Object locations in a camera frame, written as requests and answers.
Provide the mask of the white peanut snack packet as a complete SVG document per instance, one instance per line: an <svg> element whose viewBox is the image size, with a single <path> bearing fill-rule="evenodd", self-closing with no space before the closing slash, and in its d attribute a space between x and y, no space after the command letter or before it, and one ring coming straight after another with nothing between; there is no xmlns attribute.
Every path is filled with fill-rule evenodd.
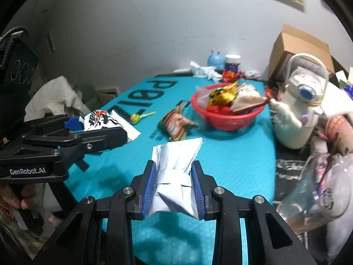
<svg viewBox="0 0 353 265"><path fill-rule="evenodd" d="M141 134L114 110L112 110L111 114L106 110L96 110L87 114L84 117L83 126L85 132L121 127L127 133L128 142L134 141Z"/></svg>

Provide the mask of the white lidded jar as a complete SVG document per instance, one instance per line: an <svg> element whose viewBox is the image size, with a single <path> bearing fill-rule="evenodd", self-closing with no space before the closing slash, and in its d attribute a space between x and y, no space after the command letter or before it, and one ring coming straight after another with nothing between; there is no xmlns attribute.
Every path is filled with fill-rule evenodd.
<svg viewBox="0 0 353 265"><path fill-rule="evenodd" d="M240 55L227 54L225 55L225 69L232 71L233 73L239 72L240 67Z"/></svg>

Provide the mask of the beige snack packet in basket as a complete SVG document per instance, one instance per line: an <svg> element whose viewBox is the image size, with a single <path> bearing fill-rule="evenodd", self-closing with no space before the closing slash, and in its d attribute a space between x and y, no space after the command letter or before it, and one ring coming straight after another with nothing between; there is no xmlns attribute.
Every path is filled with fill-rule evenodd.
<svg viewBox="0 0 353 265"><path fill-rule="evenodd" d="M263 96L252 84L241 84L236 93L236 98L230 107L234 113L249 111L267 103L267 97Z"/></svg>

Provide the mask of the blue deer humidifier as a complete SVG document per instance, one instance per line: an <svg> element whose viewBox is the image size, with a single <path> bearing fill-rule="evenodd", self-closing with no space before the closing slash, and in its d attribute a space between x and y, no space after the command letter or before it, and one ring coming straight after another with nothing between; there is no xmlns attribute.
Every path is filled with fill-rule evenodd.
<svg viewBox="0 0 353 265"><path fill-rule="evenodd" d="M211 50L211 55L207 60L208 67L215 67L216 71L224 71L225 70L225 56L220 53L220 51Z"/></svg>

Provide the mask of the dark cereal snack bag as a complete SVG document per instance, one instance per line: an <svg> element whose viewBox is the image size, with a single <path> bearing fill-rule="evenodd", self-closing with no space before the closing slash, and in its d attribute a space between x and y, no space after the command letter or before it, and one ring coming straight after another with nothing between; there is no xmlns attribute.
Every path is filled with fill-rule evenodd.
<svg viewBox="0 0 353 265"><path fill-rule="evenodd" d="M158 128L169 137L170 141L183 141L188 131L199 126L195 121L184 117L183 105L169 111L158 123Z"/></svg>

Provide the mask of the red snack wrapper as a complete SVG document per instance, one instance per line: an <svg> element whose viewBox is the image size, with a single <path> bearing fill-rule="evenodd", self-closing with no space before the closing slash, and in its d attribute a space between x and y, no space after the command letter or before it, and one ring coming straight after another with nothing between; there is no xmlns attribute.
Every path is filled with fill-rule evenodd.
<svg viewBox="0 0 353 265"><path fill-rule="evenodd" d="M244 76L242 71L234 72L229 69L225 69L222 73L222 81L224 83L233 83Z"/></svg>

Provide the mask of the white water jug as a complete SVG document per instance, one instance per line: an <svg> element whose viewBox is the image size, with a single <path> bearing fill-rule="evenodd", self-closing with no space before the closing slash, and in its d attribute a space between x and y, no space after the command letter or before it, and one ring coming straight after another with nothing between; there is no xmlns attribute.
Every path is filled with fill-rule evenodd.
<svg viewBox="0 0 353 265"><path fill-rule="evenodd" d="M318 75L302 65L292 69L292 64L297 59L316 62L321 67L322 74ZM323 62L314 55L298 53L289 59L282 99L270 100L270 106L276 111L273 116L275 136L283 146L296 150L307 143L323 114L321 104L328 83L329 72Z"/></svg>

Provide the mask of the crumpled white tissue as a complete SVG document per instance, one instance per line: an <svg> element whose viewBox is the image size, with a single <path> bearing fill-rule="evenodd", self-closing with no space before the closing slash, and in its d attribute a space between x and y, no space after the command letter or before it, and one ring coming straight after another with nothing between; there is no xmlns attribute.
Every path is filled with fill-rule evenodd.
<svg viewBox="0 0 353 265"><path fill-rule="evenodd" d="M214 83L222 80L222 75L216 71L214 66L200 66L198 63L191 61L190 69L194 77L206 78L212 80Z"/></svg>

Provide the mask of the plain white snack packet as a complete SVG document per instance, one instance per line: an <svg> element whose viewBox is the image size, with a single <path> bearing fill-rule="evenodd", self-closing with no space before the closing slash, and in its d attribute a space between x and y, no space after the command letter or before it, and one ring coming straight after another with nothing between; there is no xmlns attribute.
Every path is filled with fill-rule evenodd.
<svg viewBox="0 0 353 265"><path fill-rule="evenodd" d="M149 216L179 212L198 220L191 168L201 146L202 138L193 138L153 147L157 185Z"/></svg>

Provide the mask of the teal bubble mailer mat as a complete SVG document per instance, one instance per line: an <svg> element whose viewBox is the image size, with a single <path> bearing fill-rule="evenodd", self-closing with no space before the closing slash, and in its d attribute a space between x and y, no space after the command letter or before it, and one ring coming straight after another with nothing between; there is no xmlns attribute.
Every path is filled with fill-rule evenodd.
<svg viewBox="0 0 353 265"><path fill-rule="evenodd" d="M204 173L233 194L251 198L275 196L275 144L268 107L248 127L232 132L208 127L190 101L196 90L210 85L204 78L157 77L128 89L105 106L107 111L122 109L129 114L147 113L136 125L139 136L110 151L88 154L69 170L65 185L76 200L112 196L142 174L153 148L162 147L162 157L176 169L190 154L181 144L171 145L158 128L161 118L184 102L183 114L197 122L188 139L201 138L196 156ZM182 213L158 212L144 221L132 222L135 256L146 264L211 264L215 222L199 221Z"/></svg>

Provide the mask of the yellow lollipop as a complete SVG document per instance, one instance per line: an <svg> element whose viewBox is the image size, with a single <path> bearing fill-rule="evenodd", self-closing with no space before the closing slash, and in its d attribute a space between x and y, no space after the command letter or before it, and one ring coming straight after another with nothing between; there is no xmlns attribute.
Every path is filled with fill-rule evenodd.
<svg viewBox="0 0 353 265"><path fill-rule="evenodd" d="M151 115L154 115L155 113L156 113L156 112L154 111L154 112L149 112L149 113L147 113L147 114L138 114L138 113L132 114L132 115L130 116L130 122L131 122L133 125L135 125L135 124L139 123L140 120L142 120L143 118L146 118L146 117L149 117L149 116L151 116Z"/></svg>

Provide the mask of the red plastic basket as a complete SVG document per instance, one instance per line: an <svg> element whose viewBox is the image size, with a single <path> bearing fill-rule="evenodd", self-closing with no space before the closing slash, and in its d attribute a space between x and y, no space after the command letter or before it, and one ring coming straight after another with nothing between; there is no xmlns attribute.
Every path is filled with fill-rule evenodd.
<svg viewBox="0 0 353 265"><path fill-rule="evenodd" d="M250 111L242 111L240 114L231 112L229 106L220 108L219 106L211 106L211 110L207 110L199 105L198 99L201 94L212 92L213 90L228 85L228 83L212 84L196 90L191 99L191 105L199 117L209 126L220 131L235 131L250 126L256 117L265 109L265 104Z"/></svg>

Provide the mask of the white clothing pile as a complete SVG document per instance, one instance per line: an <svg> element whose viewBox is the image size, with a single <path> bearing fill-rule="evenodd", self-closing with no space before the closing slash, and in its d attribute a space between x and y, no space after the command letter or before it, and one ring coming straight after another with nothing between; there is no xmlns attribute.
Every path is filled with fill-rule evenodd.
<svg viewBox="0 0 353 265"><path fill-rule="evenodd" d="M91 112L67 79L59 76L43 85L34 94L25 108L24 121L43 118L46 114L62 115L68 108L73 108L83 115Z"/></svg>

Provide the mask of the cardboard box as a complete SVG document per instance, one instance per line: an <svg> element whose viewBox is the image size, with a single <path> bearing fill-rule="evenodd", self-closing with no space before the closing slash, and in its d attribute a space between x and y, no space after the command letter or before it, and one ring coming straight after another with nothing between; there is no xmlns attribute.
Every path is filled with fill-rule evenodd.
<svg viewBox="0 0 353 265"><path fill-rule="evenodd" d="M331 55L329 45L320 39L290 25L284 24L273 44L269 59L269 78L285 80L285 68L290 57L308 53L320 59L332 77L336 72L348 71Z"/></svg>

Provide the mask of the yellow snack packet in basket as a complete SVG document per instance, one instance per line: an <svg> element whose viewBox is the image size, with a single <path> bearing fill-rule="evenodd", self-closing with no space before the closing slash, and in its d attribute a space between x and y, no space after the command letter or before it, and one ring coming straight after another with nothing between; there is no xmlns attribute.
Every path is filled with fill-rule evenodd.
<svg viewBox="0 0 353 265"><path fill-rule="evenodd" d="M238 82L217 88L209 94L208 106L226 106L238 96Z"/></svg>

